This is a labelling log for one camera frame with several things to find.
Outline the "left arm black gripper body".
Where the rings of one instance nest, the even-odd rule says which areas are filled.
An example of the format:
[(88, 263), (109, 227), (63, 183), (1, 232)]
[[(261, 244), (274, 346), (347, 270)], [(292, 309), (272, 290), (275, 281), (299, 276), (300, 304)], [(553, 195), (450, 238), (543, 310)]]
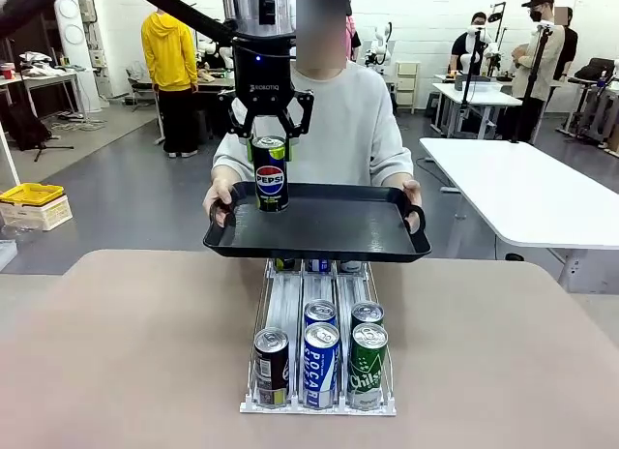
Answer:
[(291, 39), (241, 38), (232, 41), (236, 98), (254, 116), (277, 116), (293, 98)]

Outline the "person's right hand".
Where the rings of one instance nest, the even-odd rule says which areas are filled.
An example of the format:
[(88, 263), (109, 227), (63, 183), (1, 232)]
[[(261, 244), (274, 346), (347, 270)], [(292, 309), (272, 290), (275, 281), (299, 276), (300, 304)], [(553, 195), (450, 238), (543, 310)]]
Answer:
[(226, 217), (232, 204), (232, 185), (228, 178), (214, 178), (211, 187), (207, 191), (203, 207), (212, 223), (224, 227)]

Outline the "person's left hand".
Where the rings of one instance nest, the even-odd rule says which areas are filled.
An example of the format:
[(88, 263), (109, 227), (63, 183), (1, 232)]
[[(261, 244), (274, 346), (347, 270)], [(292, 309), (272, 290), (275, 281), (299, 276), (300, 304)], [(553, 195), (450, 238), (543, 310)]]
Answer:
[[(402, 183), (402, 190), (403, 192), (406, 194), (406, 196), (408, 197), (410, 203), (412, 205), (418, 206), (418, 207), (422, 207), (423, 203), (422, 203), (422, 193), (421, 193), (421, 185), (418, 181), (414, 180), (414, 179), (410, 179), (410, 180), (406, 180)], [(412, 213), (410, 213), (407, 217), (406, 220), (409, 223), (410, 226), (410, 232), (414, 233), (415, 231), (417, 231), (420, 227), (420, 218), (419, 218), (419, 214), (415, 211), (413, 211)]]

